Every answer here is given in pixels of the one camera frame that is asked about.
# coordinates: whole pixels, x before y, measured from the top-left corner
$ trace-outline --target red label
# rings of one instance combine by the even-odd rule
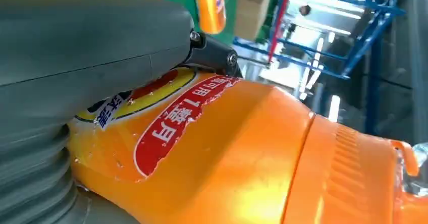
[[[190,122],[197,120],[202,108],[216,100],[239,79],[216,75],[192,86],[172,102],[143,133],[134,151],[138,171],[148,177],[167,156]]]

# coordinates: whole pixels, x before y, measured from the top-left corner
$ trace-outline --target blue metal shelf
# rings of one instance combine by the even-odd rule
[[[401,16],[405,14],[404,10],[397,7],[397,0],[338,0],[338,1],[350,3],[357,6],[364,6],[366,8],[372,9],[372,11],[374,12],[374,16],[372,20],[369,22],[369,24],[367,25],[363,33],[360,36],[358,36],[355,42],[355,45],[351,48],[348,55],[344,57],[341,55],[335,55],[335,54],[331,54],[323,51],[317,51],[313,48],[296,44],[283,38],[279,38],[278,42],[300,48],[306,54],[308,54],[311,58],[314,57],[314,53],[319,53],[327,57],[338,59],[343,63],[342,71],[332,72],[327,69],[321,70],[313,67],[312,65],[309,65],[306,62],[303,62],[300,59],[296,59],[288,55],[275,54],[274,57],[297,64],[297,65],[301,65],[303,67],[308,67],[314,70],[320,70],[322,73],[326,73],[338,78],[348,79],[351,71],[355,68],[355,66],[361,60],[361,58],[366,54],[367,50],[369,50],[372,47],[373,42],[377,38],[382,36],[383,31],[391,24],[392,20],[396,16]],[[268,51],[259,49],[256,46],[240,43],[238,39],[235,39],[234,44],[249,50],[262,53],[262,54],[266,54],[266,55],[269,54]]]

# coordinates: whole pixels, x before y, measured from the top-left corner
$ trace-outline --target gray plastic housing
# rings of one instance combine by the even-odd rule
[[[136,222],[77,194],[65,124],[185,61],[191,23],[162,0],[0,0],[0,223]]]
[[[0,136],[159,77],[188,56],[190,25],[163,0],[0,0]]]

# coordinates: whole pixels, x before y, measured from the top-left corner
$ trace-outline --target metal rack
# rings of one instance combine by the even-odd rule
[[[288,61],[303,67],[307,67],[313,70],[319,70],[322,73],[332,75],[342,79],[348,79],[350,72],[354,69],[360,59],[366,54],[366,52],[372,47],[376,38],[381,37],[383,31],[391,24],[392,20],[396,16],[401,16],[405,14],[405,11],[397,7],[397,0],[338,0],[346,3],[350,3],[357,6],[364,6],[365,8],[371,9],[374,14],[370,22],[368,23],[366,29],[363,31],[361,35],[359,35],[355,41],[354,46],[350,49],[346,56],[336,55],[327,53],[324,51],[319,51],[307,46],[303,46],[300,44],[296,44],[290,42],[284,38],[278,38],[278,28],[281,23],[281,18],[287,9],[288,0],[279,0],[280,6],[276,17],[274,17],[275,22],[275,31],[271,33],[269,39],[269,50],[263,50],[254,46],[253,44],[242,43],[238,38],[235,38],[234,45],[243,47],[245,49],[253,50],[259,52],[261,54],[265,54],[269,56],[268,62],[271,61],[271,58],[277,58],[279,60]],[[285,54],[275,54],[275,48],[277,43],[283,43],[287,45],[291,45],[303,50],[310,58],[314,58],[315,53],[319,53],[323,56],[337,59],[342,62],[343,66],[342,70],[332,71],[329,70],[326,66],[323,69],[319,67],[314,67],[303,60],[293,58],[289,55]]]

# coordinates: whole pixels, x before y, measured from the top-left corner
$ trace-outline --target orange product on shelf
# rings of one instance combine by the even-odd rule
[[[199,27],[207,34],[219,34],[226,26],[225,0],[196,0]]]
[[[283,90],[173,69],[69,123],[72,170],[141,223],[420,223],[411,148]]]

